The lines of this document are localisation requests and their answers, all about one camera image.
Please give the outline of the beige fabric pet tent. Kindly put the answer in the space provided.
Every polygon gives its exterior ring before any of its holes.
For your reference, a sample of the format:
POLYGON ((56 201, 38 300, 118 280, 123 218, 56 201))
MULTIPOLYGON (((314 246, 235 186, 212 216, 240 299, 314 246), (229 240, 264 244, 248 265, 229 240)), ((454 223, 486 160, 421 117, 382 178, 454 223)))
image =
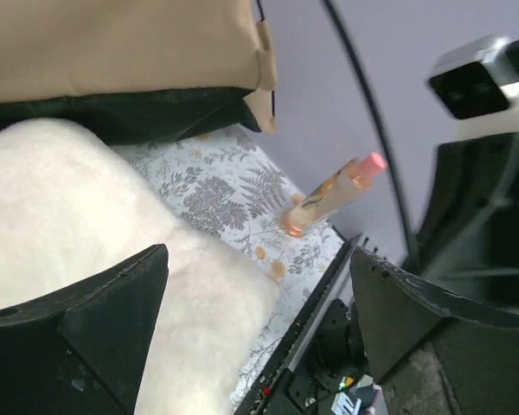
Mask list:
POLYGON ((259 2, 0 1, 0 130, 62 118, 113 145, 269 134, 277 83, 259 2))

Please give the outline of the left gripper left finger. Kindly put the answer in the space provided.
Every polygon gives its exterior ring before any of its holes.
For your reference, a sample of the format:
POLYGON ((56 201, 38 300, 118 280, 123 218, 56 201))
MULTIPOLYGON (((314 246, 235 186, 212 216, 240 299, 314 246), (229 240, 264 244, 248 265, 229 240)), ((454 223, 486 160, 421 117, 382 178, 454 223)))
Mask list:
POLYGON ((168 280, 151 246, 0 310, 0 414, 132 414, 168 280))

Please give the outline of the black tent pole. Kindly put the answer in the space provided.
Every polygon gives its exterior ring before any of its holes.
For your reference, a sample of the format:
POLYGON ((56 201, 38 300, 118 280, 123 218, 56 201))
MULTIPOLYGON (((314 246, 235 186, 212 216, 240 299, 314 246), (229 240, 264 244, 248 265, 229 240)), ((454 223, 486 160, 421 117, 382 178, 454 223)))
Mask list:
POLYGON ((379 145, 383 150, 384 156, 387 158, 391 183, 394 189, 394 197, 400 216, 403 238, 407 249, 406 262, 409 265, 411 271, 417 271, 420 267, 419 245, 412 228, 403 183, 380 107, 376 101, 371 85, 368 82, 368 77, 364 71, 364 66, 362 64, 360 55, 356 50, 356 45, 354 44, 353 38, 345 27, 343 18, 336 9, 336 5, 331 0, 323 0, 322 5, 324 6, 337 33, 337 36, 343 45, 343 49, 349 61, 350 67, 352 68, 358 85, 361 89, 365 105, 368 108, 368 113, 371 117, 372 125, 375 128, 379 145))

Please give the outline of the cream fluffy pillow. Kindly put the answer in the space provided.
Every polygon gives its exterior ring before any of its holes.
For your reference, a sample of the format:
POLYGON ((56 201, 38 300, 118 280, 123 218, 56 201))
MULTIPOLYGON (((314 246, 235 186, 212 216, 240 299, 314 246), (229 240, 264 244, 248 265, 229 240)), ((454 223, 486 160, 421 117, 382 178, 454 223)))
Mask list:
POLYGON ((139 414, 229 414, 279 282, 177 216, 89 130, 37 119, 0 131, 0 309, 105 271, 149 246, 169 276, 139 414))

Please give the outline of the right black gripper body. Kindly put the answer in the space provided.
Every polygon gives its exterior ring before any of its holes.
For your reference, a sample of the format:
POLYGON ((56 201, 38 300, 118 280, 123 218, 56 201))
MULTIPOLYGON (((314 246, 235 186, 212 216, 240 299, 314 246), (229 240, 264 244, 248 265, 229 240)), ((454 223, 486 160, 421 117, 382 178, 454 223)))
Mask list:
POLYGON ((420 277, 519 303, 519 132, 439 146, 418 241, 420 277))

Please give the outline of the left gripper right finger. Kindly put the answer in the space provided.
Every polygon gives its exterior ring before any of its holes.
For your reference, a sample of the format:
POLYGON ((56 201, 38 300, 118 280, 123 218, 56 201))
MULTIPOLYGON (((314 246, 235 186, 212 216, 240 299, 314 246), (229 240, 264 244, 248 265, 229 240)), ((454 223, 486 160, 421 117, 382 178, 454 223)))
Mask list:
POLYGON ((519 414, 519 312, 461 297, 357 247, 363 344, 390 414, 519 414))

